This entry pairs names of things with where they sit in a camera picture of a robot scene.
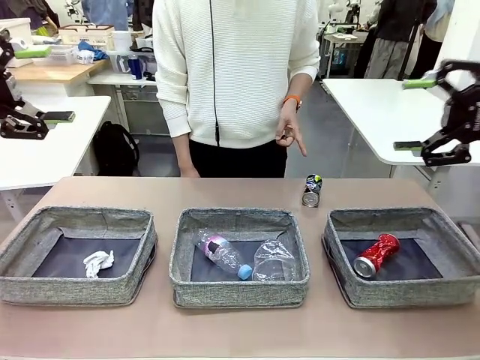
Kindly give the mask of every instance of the beige tabletop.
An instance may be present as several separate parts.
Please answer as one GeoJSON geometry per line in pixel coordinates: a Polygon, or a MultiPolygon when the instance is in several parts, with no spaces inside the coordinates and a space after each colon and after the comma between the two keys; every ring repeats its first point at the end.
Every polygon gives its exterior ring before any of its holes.
{"type": "Polygon", "coordinates": [[[97,72],[105,67],[107,60],[93,64],[73,64],[67,66],[37,66],[27,64],[22,67],[8,69],[16,81],[26,83],[72,83],[81,77],[97,72]]]}
{"type": "Polygon", "coordinates": [[[0,304],[0,358],[453,357],[480,354],[480,304],[353,310],[341,297],[320,236],[331,209],[435,206],[416,184],[326,180],[320,208],[300,206],[303,180],[65,178],[38,204],[117,206],[154,213],[159,251],[128,307],[70,309],[0,304]],[[180,310],[168,261],[187,207],[259,206],[292,211],[311,278],[304,305],[280,310],[180,310]]]}

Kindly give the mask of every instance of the crushed plastic bottle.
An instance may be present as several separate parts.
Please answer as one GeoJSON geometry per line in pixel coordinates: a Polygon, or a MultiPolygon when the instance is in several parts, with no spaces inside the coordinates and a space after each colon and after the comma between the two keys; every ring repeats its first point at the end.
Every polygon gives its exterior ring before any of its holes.
{"type": "Polygon", "coordinates": [[[252,268],[222,236],[207,229],[201,229],[198,232],[196,246],[225,272],[236,274],[242,280],[247,280],[251,276],[252,268]]]}
{"type": "Polygon", "coordinates": [[[277,239],[264,241],[255,253],[253,281],[294,281],[295,257],[277,239]]]}

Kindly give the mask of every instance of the crushed red can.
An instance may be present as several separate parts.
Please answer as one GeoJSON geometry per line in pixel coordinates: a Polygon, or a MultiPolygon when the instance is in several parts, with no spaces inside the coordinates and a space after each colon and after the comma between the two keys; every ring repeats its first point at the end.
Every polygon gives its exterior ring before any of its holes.
{"type": "Polygon", "coordinates": [[[400,242],[392,234],[382,234],[378,241],[353,261],[353,269],[363,278],[372,278],[387,257],[400,250],[400,242]]]}

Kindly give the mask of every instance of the black pants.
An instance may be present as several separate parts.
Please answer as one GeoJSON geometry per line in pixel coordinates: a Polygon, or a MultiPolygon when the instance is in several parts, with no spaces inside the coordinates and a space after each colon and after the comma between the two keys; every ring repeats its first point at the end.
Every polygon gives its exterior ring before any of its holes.
{"type": "Polygon", "coordinates": [[[433,70],[435,68],[435,63],[437,62],[438,54],[440,54],[441,48],[442,43],[433,41],[426,34],[424,34],[421,38],[417,62],[415,63],[412,73],[410,74],[410,79],[420,79],[427,71],[433,70]]]}
{"type": "Polygon", "coordinates": [[[190,141],[190,156],[202,178],[283,178],[287,148],[275,141],[255,148],[220,148],[190,141]]]}

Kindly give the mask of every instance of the fabric storage basket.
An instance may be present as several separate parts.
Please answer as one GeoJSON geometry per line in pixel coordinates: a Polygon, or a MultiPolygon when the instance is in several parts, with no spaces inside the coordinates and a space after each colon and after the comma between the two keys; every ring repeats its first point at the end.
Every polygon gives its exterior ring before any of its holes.
{"type": "Polygon", "coordinates": [[[0,253],[0,298],[18,305],[107,306],[134,300],[152,260],[152,214],[118,208],[47,207],[0,253]],[[86,278],[95,251],[113,250],[112,268],[86,278]]]}
{"type": "Polygon", "coordinates": [[[179,307],[294,308],[305,300],[310,269],[299,225],[290,212],[261,208],[189,208],[178,219],[169,276],[174,302],[179,307]],[[216,268],[195,246],[198,230],[204,228],[230,241],[237,250],[244,252],[242,255],[250,264],[263,241],[280,239],[295,257],[295,280],[209,280],[208,273],[199,277],[196,271],[200,273],[202,261],[216,268]],[[248,251],[250,259],[245,256],[248,251]]]}
{"type": "Polygon", "coordinates": [[[480,253],[431,208],[334,210],[323,241],[340,290],[354,308],[464,304],[480,284],[480,253]],[[353,260],[383,233],[396,236],[400,250],[375,277],[359,277],[353,260]]]}

